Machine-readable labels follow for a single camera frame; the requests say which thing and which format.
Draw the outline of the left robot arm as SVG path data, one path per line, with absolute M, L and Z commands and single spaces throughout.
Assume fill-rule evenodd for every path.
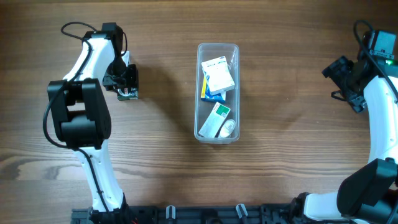
M 89 221 L 137 223 L 111 164 L 111 116 L 103 91 L 115 92 L 119 101 L 136 99 L 139 72 L 130 63 L 126 33 L 116 23 L 90 27 L 79 40 L 82 51 L 73 68 L 47 87 L 43 132 L 48 142 L 72 150 L 81 162 L 93 199 Z

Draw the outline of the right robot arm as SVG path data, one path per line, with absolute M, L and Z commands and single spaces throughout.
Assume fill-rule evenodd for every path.
M 331 97 L 368 111 L 368 163 L 342 181 L 336 192 L 302 194 L 290 218 L 311 223 L 397 223 L 397 61 L 396 35 L 369 29 L 357 38 L 357 62 L 342 56 L 322 71 L 338 87 Z

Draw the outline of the white green slim box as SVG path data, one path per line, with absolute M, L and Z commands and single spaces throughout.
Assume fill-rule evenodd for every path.
M 199 135 L 204 138 L 215 138 L 230 111 L 231 109 L 227 106 L 216 103 L 200 128 Z

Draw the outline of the blue yellow lozenge box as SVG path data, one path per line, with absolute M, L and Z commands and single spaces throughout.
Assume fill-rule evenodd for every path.
M 201 94 L 200 94 L 200 99 L 202 101 L 208 101 L 208 102 L 219 102 L 219 103 L 224 103 L 226 101 L 226 92 L 218 93 L 216 95 L 212 95 L 209 89 L 209 86 L 207 84 L 207 79 L 206 77 L 203 77 L 203 84 L 201 88 Z

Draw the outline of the green Zam-Buk box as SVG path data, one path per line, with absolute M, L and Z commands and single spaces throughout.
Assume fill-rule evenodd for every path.
M 119 101 L 126 101 L 126 100 L 137 100 L 138 97 L 138 89 L 137 88 L 124 88 L 118 89 L 118 100 Z

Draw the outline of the white blue medicine box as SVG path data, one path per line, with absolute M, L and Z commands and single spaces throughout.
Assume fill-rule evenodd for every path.
M 201 66 L 212 95 L 235 88 L 225 56 L 202 62 Z

